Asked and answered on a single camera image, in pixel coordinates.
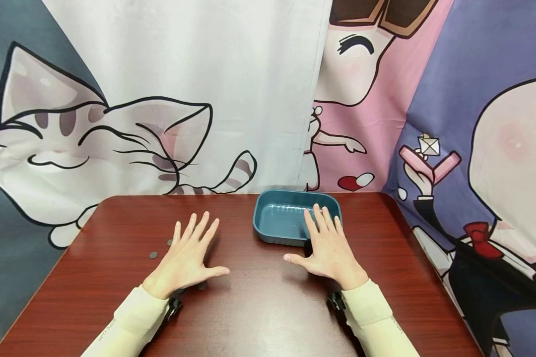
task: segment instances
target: wrist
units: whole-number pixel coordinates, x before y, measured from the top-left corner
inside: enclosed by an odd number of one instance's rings
[[[342,275],[336,279],[344,292],[353,290],[365,284],[369,280],[367,273],[359,264],[342,271]]]
[[[167,300],[171,294],[177,290],[174,287],[171,287],[170,284],[161,283],[158,278],[155,278],[152,275],[145,278],[141,286],[145,289],[145,292],[159,300]]]

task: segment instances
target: cartoon hair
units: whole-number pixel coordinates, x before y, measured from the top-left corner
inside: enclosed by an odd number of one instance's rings
[[[410,38],[421,27],[437,0],[334,0],[330,23],[374,25],[397,37]]]

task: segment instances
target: right hand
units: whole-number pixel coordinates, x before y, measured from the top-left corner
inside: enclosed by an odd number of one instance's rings
[[[424,161],[427,161],[427,157],[421,153],[420,149],[415,149],[417,155],[422,158]],[[421,195],[423,196],[432,196],[433,195],[433,182],[425,174],[415,171],[410,165],[406,163],[403,164],[403,169],[407,177],[414,183]]]
[[[286,254],[284,260],[302,266],[312,274],[334,279],[341,285],[342,290],[362,286],[369,277],[355,260],[343,234],[339,217],[335,216],[334,224],[327,207],[323,208],[323,212],[322,215],[320,207],[314,204],[314,216],[318,223],[316,227],[309,211],[304,210],[304,218],[312,240],[312,255],[303,258],[297,254]]]

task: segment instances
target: tray rim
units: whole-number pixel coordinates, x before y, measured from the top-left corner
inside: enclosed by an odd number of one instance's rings
[[[264,232],[262,232],[258,226],[256,225],[256,213],[258,211],[258,202],[260,201],[260,197],[262,197],[265,193],[267,192],[294,192],[294,194],[305,194],[305,195],[317,195],[317,196],[327,196],[329,198],[331,198],[338,206],[338,217],[339,217],[339,221],[342,222],[343,224],[343,218],[342,218],[342,215],[341,215],[341,207],[339,205],[339,202],[338,200],[335,199],[335,197],[331,196],[331,195],[328,195],[328,194],[325,194],[323,192],[306,192],[306,191],[294,191],[294,190],[291,190],[291,189],[267,189],[266,191],[262,192],[260,195],[258,195],[258,197],[256,198],[256,204],[254,205],[254,213],[252,215],[252,225],[254,227],[254,230],[258,233],[258,234],[261,234],[262,236],[265,236],[265,237],[272,237],[272,238],[280,238],[280,239],[293,239],[293,240],[310,240],[310,238],[295,238],[295,237],[283,237],[283,236],[272,236],[270,234],[266,234]]]

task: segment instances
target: cat face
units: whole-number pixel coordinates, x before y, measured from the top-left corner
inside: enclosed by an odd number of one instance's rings
[[[212,111],[160,97],[110,108],[84,84],[15,48],[1,114],[0,187],[29,218],[63,225],[114,195],[172,191]]]
[[[504,91],[483,111],[469,179],[491,210],[536,246],[536,79]]]
[[[316,101],[352,106],[363,101],[373,85],[381,55],[393,34],[376,25],[329,26]]]

